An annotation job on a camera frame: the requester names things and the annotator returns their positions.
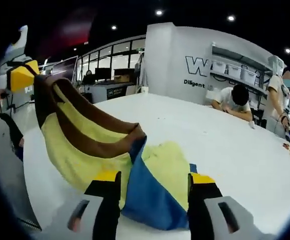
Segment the black hair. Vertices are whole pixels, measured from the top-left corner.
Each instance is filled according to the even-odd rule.
[[[249,99],[249,92],[242,84],[237,84],[231,91],[231,96],[235,104],[244,106]]]
[[[285,73],[285,72],[287,72],[287,71],[289,71],[289,72],[290,72],[290,68],[289,68],[289,67],[285,67],[285,68],[284,68],[282,76],[283,76],[283,75],[284,75],[284,73]]]

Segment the man in white shirt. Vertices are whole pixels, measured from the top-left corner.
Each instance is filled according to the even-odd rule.
[[[290,97],[290,70],[285,68],[282,77],[273,75],[267,87],[268,96],[261,126],[285,138],[285,130],[289,130],[290,119],[284,112],[284,102]]]
[[[234,87],[226,87],[221,90],[211,105],[214,109],[227,112],[235,117],[246,120],[253,120],[250,106],[248,103],[249,93],[242,84],[237,84]]]

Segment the grey gripper part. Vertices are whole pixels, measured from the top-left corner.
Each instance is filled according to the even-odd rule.
[[[215,240],[274,240],[275,236],[263,234],[253,223],[252,214],[229,196],[205,199],[212,221]],[[230,233],[220,204],[227,205],[236,219],[238,230]]]
[[[103,198],[91,195],[73,196],[67,200],[53,217],[52,223],[42,230],[32,235],[37,240],[91,240],[96,215]],[[68,223],[76,211],[77,207],[89,202],[80,221],[80,231],[73,232],[68,229]]]

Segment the desk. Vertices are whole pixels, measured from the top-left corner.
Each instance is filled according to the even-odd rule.
[[[93,103],[99,103],[126,95],[127,87],[135,85],[132,82],[115,82],[112,80],[99,82],[95,85],[82,85],[80,93],[92,94]]]
[[[127,122],[139,122],[147,144],[177,142],[197,171],[214,178],[254,216],[263,233],[278,234],[290,218],[290,156],[273,133],[212,108],[153,94],[96,104]],[[38,127],[25,135],[24,169],[29,198],[42,228],[74,191],[47,156]],[[189,240],[188,231],[158,231],[120,217],[117,240]]]

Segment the black ceiling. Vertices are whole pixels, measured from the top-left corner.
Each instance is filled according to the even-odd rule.
[[[148,24],[170,21],[176,26],[208,28],[236,35],[278,55],[290,66],[290,54],[284,53],[284,48],[290,47],[290,1],[107,0],[89,1],[84,6],[97,12],[89,44],[77,45],[77,51],[73,50],[74,46],[64,49],[52,56],[52,60],[59,61],[110,42],[146,34]],[[26,11],[27,17],[18,22],[29,25],[26,53],[38,57],[39,42],[48,37],[59,20],[78,7],[81,3],[77,1],[45,3],[38,11]],[[155,15],[158,8],[164,10],[161,17]],[[226,21],[229,14],[236,16],[235,22]],[[118,29],[112,31],[111,25]]]

